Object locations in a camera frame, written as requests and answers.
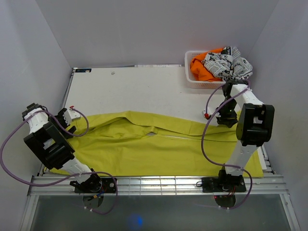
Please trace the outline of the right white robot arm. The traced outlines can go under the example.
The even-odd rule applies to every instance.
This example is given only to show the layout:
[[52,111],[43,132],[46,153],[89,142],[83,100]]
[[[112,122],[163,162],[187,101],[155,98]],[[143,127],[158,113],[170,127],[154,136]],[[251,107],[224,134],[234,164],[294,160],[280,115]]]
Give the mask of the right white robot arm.
[[219,171],[217,184],[223,191],[245,192],[243,168],[258,147],[270,140],[275,109],[253,94],[247,80],[228,80],[222,91],[225,100],[218,107],[217,123],[228,128],[236,125],[237,143]]

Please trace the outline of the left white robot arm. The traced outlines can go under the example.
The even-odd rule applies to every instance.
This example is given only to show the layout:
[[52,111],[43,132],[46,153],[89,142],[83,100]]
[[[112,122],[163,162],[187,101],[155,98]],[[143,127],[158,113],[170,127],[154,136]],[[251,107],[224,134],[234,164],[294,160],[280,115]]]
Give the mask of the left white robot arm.
[[86,131],[77,135],[76,127],[70,124],[84,117],[74,107],[63,108],[57,115],[51,115],[45,106],[32,103],[22,112],[22,118],[30,128],[24,138],[25,144],[48,169],[63,170],[75,175],[72,185],[84,193],[98,193],[103,190],[101,178],[94,170],[81,163],[74,156],[74,148],[68,142],[73,137],[81,137],[89,130],[86,119]]

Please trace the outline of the yellow-green trousers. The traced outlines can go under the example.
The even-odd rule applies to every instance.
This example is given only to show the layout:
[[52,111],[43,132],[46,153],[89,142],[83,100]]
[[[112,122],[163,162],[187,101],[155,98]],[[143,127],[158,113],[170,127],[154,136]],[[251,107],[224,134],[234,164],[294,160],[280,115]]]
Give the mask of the yellow-green trousers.
[[[73,122],[77,135],[86,119]],[[126,111],[91,115],[88,132],[69,139],[75,157],[113,176],[217,176],[237,139],[235,128]]]

